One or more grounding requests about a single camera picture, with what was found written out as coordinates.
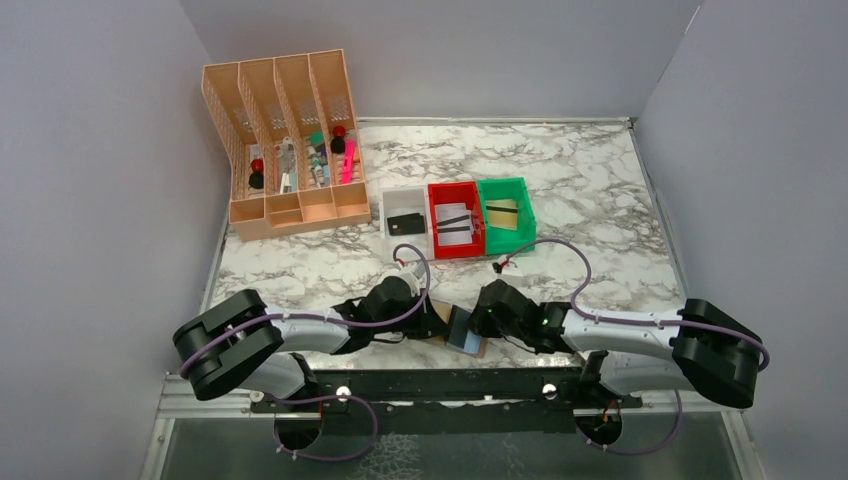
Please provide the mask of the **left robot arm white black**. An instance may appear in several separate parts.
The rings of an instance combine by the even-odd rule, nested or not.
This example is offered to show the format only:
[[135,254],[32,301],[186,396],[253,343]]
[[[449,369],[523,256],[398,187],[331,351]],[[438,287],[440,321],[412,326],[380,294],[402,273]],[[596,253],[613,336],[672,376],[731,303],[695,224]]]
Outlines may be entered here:
[[324,312],[271,312],[257,290],[245,289],[179,327],[172,342],[182,361],[179,374],[198,400],[244,388],[298,411],[314,397],[304,353],[346,355],[385,333],[426,340],[448,332],[425,289],[389,276],[367,295]]

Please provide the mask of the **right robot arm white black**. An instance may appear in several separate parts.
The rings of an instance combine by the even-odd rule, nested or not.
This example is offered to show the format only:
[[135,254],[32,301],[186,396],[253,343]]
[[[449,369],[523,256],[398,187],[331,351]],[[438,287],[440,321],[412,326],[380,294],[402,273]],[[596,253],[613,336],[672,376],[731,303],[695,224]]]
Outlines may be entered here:
[[579,398],[592,407],[615,395],[684,390],[747,409],[770,361],[757,334],[701,299],[661,313],[614,312],[574,300],[535,303],[496,280],[481,289],[469,328],[481,337],[514,337],[541,354],[605,352],[599,369],[576,383]]

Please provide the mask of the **brown leather card holder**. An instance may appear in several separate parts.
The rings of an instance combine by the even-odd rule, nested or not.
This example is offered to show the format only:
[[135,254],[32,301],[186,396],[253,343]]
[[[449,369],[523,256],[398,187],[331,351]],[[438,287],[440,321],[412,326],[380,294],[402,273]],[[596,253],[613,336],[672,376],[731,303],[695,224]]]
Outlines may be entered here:
[[474,358],[482,358],[487,341],[469,329],[471,312],[444,301],[433,301],[432,305],[434,312],[446,327],[446,332],[427,339],[427,342]]

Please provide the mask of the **white card black stripe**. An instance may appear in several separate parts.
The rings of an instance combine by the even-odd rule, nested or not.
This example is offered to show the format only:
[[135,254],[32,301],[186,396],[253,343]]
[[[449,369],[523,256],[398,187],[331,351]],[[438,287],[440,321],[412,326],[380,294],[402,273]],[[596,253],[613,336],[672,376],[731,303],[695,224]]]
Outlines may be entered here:
[[451,213],[436,224],[436,238],[446,246],[471,244],[482,233],[479,219],[470,211]]

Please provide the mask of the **gold card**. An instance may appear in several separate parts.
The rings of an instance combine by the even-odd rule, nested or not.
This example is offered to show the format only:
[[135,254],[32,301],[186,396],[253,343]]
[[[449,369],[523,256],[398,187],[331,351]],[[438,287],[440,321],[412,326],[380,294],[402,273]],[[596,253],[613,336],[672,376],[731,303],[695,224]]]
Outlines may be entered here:
[[518,205],[513,199],[486,200],[485,210],[491,228],[516,231],[519,223]]

